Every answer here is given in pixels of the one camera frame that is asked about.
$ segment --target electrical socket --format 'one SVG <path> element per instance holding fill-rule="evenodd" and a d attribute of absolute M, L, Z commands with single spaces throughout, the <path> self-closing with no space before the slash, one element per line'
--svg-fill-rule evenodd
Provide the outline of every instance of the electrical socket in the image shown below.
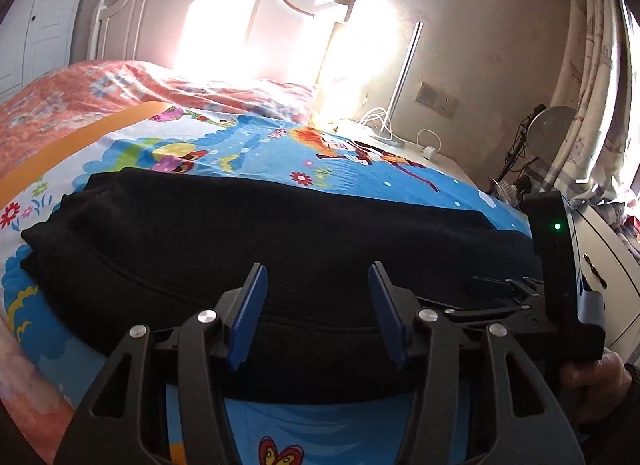
<path fill-rule="evenodd" d="M 458 99 L 453 95 L 441 91 L 438 93 L 436 102 L 433 103 L 431 108 L 443 117 L 452 119 L 456 113 L 456 109 L 458 109 Z"/>

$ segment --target wall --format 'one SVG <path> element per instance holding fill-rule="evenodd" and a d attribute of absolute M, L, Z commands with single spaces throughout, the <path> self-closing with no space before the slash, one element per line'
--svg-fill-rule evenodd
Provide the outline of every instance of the wall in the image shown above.
<path fill-rule="evenodd" d="M 81 1 L 72 62 L 86 56 L 97 1 Z M 436 131 L 443 141 L 442 152 L 485 187 L 487 177 L 500 170 L 518 123 L 538 103 L 551 99 L 566 42 L 570 0 L 388 1 L 400 21 L 397 53 L 370 84 L 366 108 L 388 103 L 415 21 L 423 20 L 394 132 L 415 140 L 422 128 Z M 460 100 L 453 119 L 414 100 L 421 80 L 444 86 Z M 420 140 L 427 141 L 427 135 Z"/>

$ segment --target black garment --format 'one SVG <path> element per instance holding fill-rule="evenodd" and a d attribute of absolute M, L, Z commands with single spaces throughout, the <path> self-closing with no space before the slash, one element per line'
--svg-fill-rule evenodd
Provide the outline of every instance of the black garment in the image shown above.
<path fill-rule="evenodd" d="M 127 330 L 175 327 L 266 266 L 269 291 L 247 362 L 226 395 L 334 403 L 414 387 L 389 360 L 367 268 L 464 308 L 473 275 L 540 278 L 532 243 L 480 212 L 142 169 L 94 174 L 47 222 L 22 232 L 24 268 L 53 311 L 108 354 Z"/>
<path fill-rule="evenodd" d="M 607 418 L 590 427 L 582 446 L 588 465 L 640 463 L 640 369 L 626 365 L 633 382 L 625 400 Z"/>

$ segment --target white headboard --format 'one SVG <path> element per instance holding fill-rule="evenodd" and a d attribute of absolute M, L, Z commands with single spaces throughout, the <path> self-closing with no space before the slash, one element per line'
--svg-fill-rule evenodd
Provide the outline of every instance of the white headboard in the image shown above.
<path fill-rule="evenodd" d="M 206 78 L 313 83 L 346 7 L 316 0 L 117 0 L 95 11 L 88 58 Z"/>

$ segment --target white patterned curtain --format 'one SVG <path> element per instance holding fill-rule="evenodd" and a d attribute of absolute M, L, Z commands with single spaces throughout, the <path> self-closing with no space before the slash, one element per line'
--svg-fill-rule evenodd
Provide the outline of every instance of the white patterned curtain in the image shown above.
<path fill-rule="evenodd" d="M 638 64 L 640 52 L 634 24 L 622 0 L 571 0 L 551 105 L 577 112 L 542 190 L 555 187 L 569 198 L 626 201 L 640 162 L 638 67 L 632 63 Z"/>

